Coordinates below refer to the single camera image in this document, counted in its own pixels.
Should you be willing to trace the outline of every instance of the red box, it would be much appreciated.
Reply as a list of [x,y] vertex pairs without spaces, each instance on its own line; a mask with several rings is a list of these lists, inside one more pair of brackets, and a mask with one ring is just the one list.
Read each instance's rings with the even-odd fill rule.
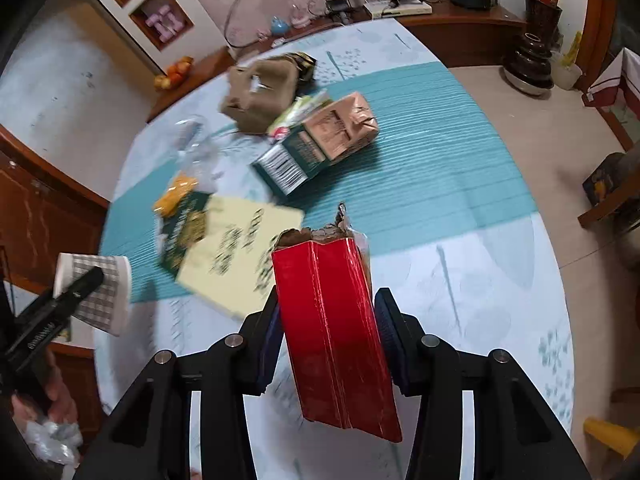
[[352,238],[274,251],[273,270],[307,420],[402,440],[369,285]]

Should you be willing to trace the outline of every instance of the metal screw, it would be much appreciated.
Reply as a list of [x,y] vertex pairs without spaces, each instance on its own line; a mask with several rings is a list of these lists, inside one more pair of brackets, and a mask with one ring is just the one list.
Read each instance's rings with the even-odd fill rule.
[[240,346],[244,338],[240,334],[230,334],[225,337],[225,345],[229,348],[235,348],[236,346]]
[[508,363],[509,359],[511,359],[509,352],[507,352],[506,350],[502,350],[501,348],[494,350],[493,355],[494,359],[499,363]]
[[435,336],[433,334],[423,335],[420,341],[428,348],[436,348],[436,346],[440,344],[440,339],[438,338],[438,336]]
[[163,365],[165,363],[168,363],[171,360],[171,357],[171,352],[169,352],[168,350],[161,350],[156,353],[156,355],[154,355],[154,361],[159,365]]

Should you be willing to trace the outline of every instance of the white and red cloth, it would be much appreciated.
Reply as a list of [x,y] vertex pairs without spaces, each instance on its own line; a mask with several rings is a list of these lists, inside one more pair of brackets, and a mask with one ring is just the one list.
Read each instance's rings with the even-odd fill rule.
[[582,96],[585,106],[611,106],[621,89],[626,105],[640,117],[640,56],[623,48],[599,78]]

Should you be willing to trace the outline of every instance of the yellow stool leg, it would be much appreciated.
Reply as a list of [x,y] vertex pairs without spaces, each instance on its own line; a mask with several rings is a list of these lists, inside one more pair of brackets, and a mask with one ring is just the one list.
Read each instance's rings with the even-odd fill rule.
[[605,446],[620,453],[624,458],[640,441],[640,433],[588,416],[584,421],[584,432],[599,440]]

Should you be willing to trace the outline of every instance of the barcode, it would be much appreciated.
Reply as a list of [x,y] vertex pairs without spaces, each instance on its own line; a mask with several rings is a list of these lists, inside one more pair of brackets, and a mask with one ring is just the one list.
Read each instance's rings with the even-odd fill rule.
[[273,146],[259,162],[285,195],[306,180],[305,172],[281,144]]

